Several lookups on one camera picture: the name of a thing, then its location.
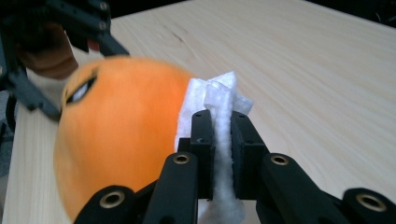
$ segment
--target black eyelid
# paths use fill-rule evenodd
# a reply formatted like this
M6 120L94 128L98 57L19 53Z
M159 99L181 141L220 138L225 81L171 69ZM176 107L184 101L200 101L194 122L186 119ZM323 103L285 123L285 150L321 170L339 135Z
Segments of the black eyelid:
M70 97L67 99L66 103L75 103L80 101L90 90L90 88L93 86L94 82L96 81L97 76L91 77L88 79L85 83L83 83L81 86L79 86L73 94L70 95Z

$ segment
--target stuffed toy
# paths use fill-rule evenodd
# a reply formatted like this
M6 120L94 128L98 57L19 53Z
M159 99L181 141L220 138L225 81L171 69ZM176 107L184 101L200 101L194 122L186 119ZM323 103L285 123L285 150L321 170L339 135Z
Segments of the stuffed toy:
M126 56L80 67L62 96L54 149L58 191L71 220L98 190L139 191L174 153L177 119L192 74Z

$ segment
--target light wood surface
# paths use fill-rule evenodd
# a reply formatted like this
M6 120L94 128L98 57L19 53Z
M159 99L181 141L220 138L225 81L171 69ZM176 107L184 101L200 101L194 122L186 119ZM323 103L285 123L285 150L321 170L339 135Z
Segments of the light wood surface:
M132 55L201 78L234 70L270 151L338 198L365 187L396 202L396 30L299 0L196 0L116 19L112 33ZM59 101L62 82L31 77ZM69 223L52 171L56 130L20 107L4 223ZM258 222L253 206L245 223Z

